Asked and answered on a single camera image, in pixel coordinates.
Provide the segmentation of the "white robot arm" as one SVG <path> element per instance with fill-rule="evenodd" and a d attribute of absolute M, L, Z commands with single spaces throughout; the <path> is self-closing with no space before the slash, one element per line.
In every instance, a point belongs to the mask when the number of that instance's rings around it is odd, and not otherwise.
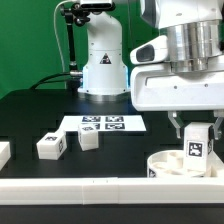
<path fill-rule="evenodd" d="M 183 126 L 181 111 L 210 110 L 218 138 L 224 119 L 224 49 L 220 26 L 224 0 L 139 0 L 140 16 L 159 35 L 130 53 L 130 77 L 121 59 L 121 27 L 106 13 L 123 0 L 81 0 L 88 25 L 88 62 L 82 91 L 94 97 L 119 94 L 130 85 L 138 111 L 166 111 Z"/>

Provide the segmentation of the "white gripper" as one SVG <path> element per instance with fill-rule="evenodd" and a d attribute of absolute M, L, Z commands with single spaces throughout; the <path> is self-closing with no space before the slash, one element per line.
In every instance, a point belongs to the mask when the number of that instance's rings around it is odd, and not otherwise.
<path fill-rule="evenodd" d="M 214 138 L 222 136 L 224 121 L 224 63 L 209 64 L 201 72 L 174 74 L 168 64 L 138 66 L 131 73 L 131 100 L 138 111 L 169 111 L 168 118 L 181 138 L 178 111 L 215 110 Z"/>

